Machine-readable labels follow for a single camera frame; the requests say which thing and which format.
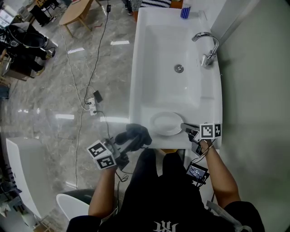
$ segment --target white plate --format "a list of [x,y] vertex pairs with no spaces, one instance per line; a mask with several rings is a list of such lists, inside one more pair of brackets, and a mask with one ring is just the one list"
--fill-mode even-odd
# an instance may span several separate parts
[[150,119],[150,126],[157,134],[170,136],[181,131],[182,118],[173,112],[159,112]]

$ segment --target marble floor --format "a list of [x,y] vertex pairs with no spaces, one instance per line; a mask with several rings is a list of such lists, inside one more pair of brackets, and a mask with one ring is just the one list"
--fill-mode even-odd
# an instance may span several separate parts
[[[53,12],[53,15],[58,15],[53,23],[40,27],[35,21],[33,26],[57,44],[55,57],[45,62],[45,71],[39,77],[30,78],[27,82],[13,79],[11,97],[1,103],[2,144],[5,145],[6,137],[38,139],[45,147],[48,178],[54,195],[74,190],[77,135],[81,124],[77,149],[77,187],[95,188],[100,174],[86,148],[96,140],[107,137],[106,123],[103,115],[90,116],[88,111],[84,111],[81,118],[82,108],[73,84],[66,46],[68,51],[83,48],[68,55],[83,102],[85,86],[97,60],[97,49],[106,21],[106,2],[101,3],[104,8],[93,1],[85,20],[92,32],[79,22],[68,26],[73,38],[64,27],[58,25],[64,5],[61,10]],[[92,88],[88,89],[87,96],[92,96],[93,89],[100,92],[103,101],[99,109],[105,112],[110,134],[113,135],[125,131],[128,121],[136,22],[133,16],[127,15],[121,0],[110,0],[110,4],[112,8],[91,80]],[[113,45],[115,41],[126,43]],[[73,119],[58,118],[60,114],[70,115]],[[138,152],[130,155],[126,171],[134,170],[138,156]],[[121,184],[121,198],[129,181]],[[58,231],[65,231],[68,221],[58,207],[51,212],[50,220]]]

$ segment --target white toilet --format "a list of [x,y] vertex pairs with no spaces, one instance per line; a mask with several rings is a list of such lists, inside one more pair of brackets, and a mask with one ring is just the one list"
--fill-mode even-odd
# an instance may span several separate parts
[[71,220],[87,215],[93,194],[93,189],[74,190],[58,194],[56,201],[68,220]]

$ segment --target cable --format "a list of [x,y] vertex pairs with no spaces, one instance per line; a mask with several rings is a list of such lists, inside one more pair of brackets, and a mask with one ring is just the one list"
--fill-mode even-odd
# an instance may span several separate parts
[[79,143],[79,139],[80,139],[80,132],[81,132],[81,127],[82,127],[82,113],[83,113],[84,108],[82,108],[82,112],[81,112],[81,124],[80,124],[80,128],[78,129],[78,133],[77,133],[77,147],[76,147],[76,162],[75,162],[75,174],[76,174],[76,189],[77,189],[77,149],[78,149],[78,143]]
[[118,176],[119,178],[119,183],[118,183],[118,186],[117,186],[117,207],[119,209],[119,190],[120,190],[120,183],[122,182],[125,182],[128,180],[129,176],[127,174],[125,174],[122,178],[118,175],[117,171],[115,172],[116,175]]
[[126,174],[131,174],[131,175],[133,175],[133,173],[131,173],[131,172],[124,172],[123,170],[120,170],[121,172],[123,172],[123,173],[126,173]]
[[194,169],[193,169],[192,167],[190,167],[190,168],[192,169],[192,171],[193,171],[195,174],[197,174],[197,175],[199,176],[199,178],[197,178],[196,176],[192,175],[192,172],[191,172],[191,171],[189,171],[190,174],[191,174],[193,177],[195,177],[197,180],[201,179],[200,174],[198,174],[197,172],[195,172]]
[[208,150],[212,148],[212,146],[213,146],[213,142],[212,142],[212,144],[211,144],[211,145],[206,149],[206,151],[201,155],[201,156],[203,156],[203,157],[202,157],[199,161],[195,162],[194,164],[197,164],[198,162],[200,162],[200,161],[203,160],[203,158],[208,154]]
[[67,43],[65,42],[65,39],[64,39],[63,34],[61,33],[61,31],[60,31],[60,34],[62,35],[62,38],[63,38],[63,40],[64,40],[64,45],[65,45],[65,50],[67,51],[67,52],[66,52],[66,55],[67,55],[67,59],[68,59],[68,65],[70,66],[70,71],[71,71],[71,73],[72,73],[73,85],[74,85],[74,87],[75,87],[75,89],[76,89],[76,91],[77,91],[77,98],[78,98],[78,100],[79,100],[79,102],[80,102],[80,104],[81,104],[81,108],[83,108],[85,111],[89,111],[89,110],[85,109],[85,108],[82,106],[81,99],[80,99],[80,97],[79,97],[79,95],[78,95],[78,90],[77,90],[76,81],[75,81],[75,78],[74,78],[74,74],[73,74],[72,66],[71,66],[71,64],[70,64],[70,62],[69,62],[69,58],[68,58]]
[[96,111],[97,111],[97,113],[102,113],[103,114],[103,116],[105,118],[105,121],[106,121],[106,124],[107,124],[108,138],[110,138],[111,136],[110,136],[110,132],[109,132],[109,124],[108,124],[107,117],[106,117],[105,113],[103,111],[98,110],[97,105],[96,105]]
[[[101,46],[101,42],[102,42],[102,39],[103,39],[103,36],[104,36],[105,30],[106,30],[106,25],[107,25],[107,22],[108,22],[108,16],[109,16],[109,12],[107,12],[106,23],[105,23],[105,27],[104,27],[103,35],[102,35],[101,40],[100,40],[100,44],[99,44],[99,48],[98,48],[97,61],[96,61],[96,64],[95,64],[95,68],[94,68],[94,70],[93,70],[93,72],[92,72],[92,76],[93,76],[93,74],[94,74],[94,72],[95,72],[95,70],[96,70],[97,62],[98,62],[98,60],[99,60],[100,46]],[[77,189],[77,149],[78,149],[78,144],[79,144],[80,131],[81,131],[81,127],[82,127],[82,114],[83,114],[83,111],[84,111],[84,110],[85,110],[85,111],[89,111],[89,110],[87,110],[87,109],[84,108],[84,105],[86,104],[87,90],[86,90],[86,95],[85,95],[85,97],[84,97],[84,104],[82,105],[81,99],[80,99],[80,97],[79,97],[79,95],[78,95],[78,90],[77,90],[77,86],[76,86],[76,82],[75,82],[75,77],[74,77],[74,74],[73,74],[72,66],[71,66],[71,64],[70,64],[70,62],[69,62],[69,58],[68,58],[68,49],[67,49],[67,44],[66,44],[66,42],[65,42],[65,39],[64,39],[63,34],[61,33],[61,31],[60,31],[60,34],[61,34],[61,36],[62,36],[62,38],[63,38],[63,40],[64,40],[64,45],[65,45],[65,50],[66,50],[66,56],[67,56],[67,59],[68,59],[68,64],[69,64],[69,66],[70,66],[70,71],[71,71],[72,78],[73,78],[73,84],[74,84],[74,87],[75,87],[76,92],[77,92],[77,98],[78,98],[78,100],[79,100],[79,102],[80,102],[80,104],[81,104],[81,107],[82,107],[82,112],[81,112],[81,123],[80,123],[80,127],[79,127],[78,134],[77,134],[77,147],[76,147],[76,160],[75,160],[75,175],[76,175],[76,189]],[[90,86],[90,83],[91,83],[92,76],[90,77],[89,84],[88,84],[87,86],[85,86],[85,87],[87,87],[87,89],[88,89],[89,87],[91,87],[91,86]],[[108,122],[107,122],[106,115],[105,115],[105,113],[104,113],[103,111],[97,111],[97,113],[99,113],[99,112],[102,113],[102,114],[104,115],[104,118],[105,118],[105,121],[106,121],[106,124],[107,124],[107,133],[108,133],[108,136],[109,136],[109,138],[110,138],[110,133],[109,133],[109,124],[108,124]]]
[[108,22],[108,16],[109,16],[109,12],[107,12],[107,19],[106,19],[106,23],[105,23],[105,28],[104,28],[104,31],[103,31],[103,35],[101,36],[101,40],[100,40],[100,44],[99,44],[99,48],[98,48],[97,61],[96,61],[96,63],[95,63],[95,67],[94,67],[94,70],[93,70],[92,75],[91,75],[91,77],[90,77],[90,80],[89,80],[89,84],[88,84],[88,86],[89,86],[90,83],[91,83],[92,76],[94,75],[94,72],[95,72],[95,70],[96,70],[97,63],[98,63],[98,60],[99,60],[100,46],[101,46],[101,42],[102,42],[102,39],[103,39],[103,37],[104,37],[105,30],[106,30],[106,25],[107,25],[107,22]]

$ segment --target white logo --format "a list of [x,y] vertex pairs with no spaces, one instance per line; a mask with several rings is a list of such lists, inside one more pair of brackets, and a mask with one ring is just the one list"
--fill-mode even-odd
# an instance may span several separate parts
[[156,230],[153,230],[153,231],[157,231],[157,232],[175,232],[175,227],[176,227],[176,225],[178,225],[178,223],[172,225],[172,229],[170,230],[170,224],[171,224],[170,221],[166,223],[166,226],[165,226],[164,221],[161,222],[162,225],[160,225],[160,223],[158,223],[158,222],[155,222],[155,223],[157,224],[157,228],[156,228]]

